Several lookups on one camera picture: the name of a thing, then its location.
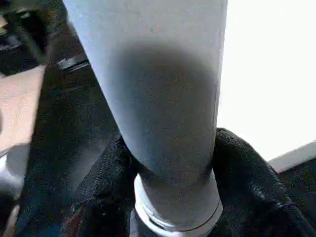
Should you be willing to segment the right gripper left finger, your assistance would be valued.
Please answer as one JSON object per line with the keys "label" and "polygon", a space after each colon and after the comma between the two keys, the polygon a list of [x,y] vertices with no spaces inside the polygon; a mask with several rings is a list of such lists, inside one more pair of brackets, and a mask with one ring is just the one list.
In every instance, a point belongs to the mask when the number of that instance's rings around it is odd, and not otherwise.
{"label": "right gripper left finger", "polygon": [[137,168],[138,163],[122,135],[115,133],[78,186],[64,216],[59,236],[129,236]]}

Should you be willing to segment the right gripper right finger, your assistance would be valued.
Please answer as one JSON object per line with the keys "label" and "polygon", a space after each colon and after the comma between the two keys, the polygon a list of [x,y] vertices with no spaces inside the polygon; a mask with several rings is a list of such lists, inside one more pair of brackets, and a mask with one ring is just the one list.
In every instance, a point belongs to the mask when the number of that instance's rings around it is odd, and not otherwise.
{"label": "right gripper right finger", "polygon": [[227,129],[216,131],[212,165],[223,205],[215,237],[316,235],[274,169]]}

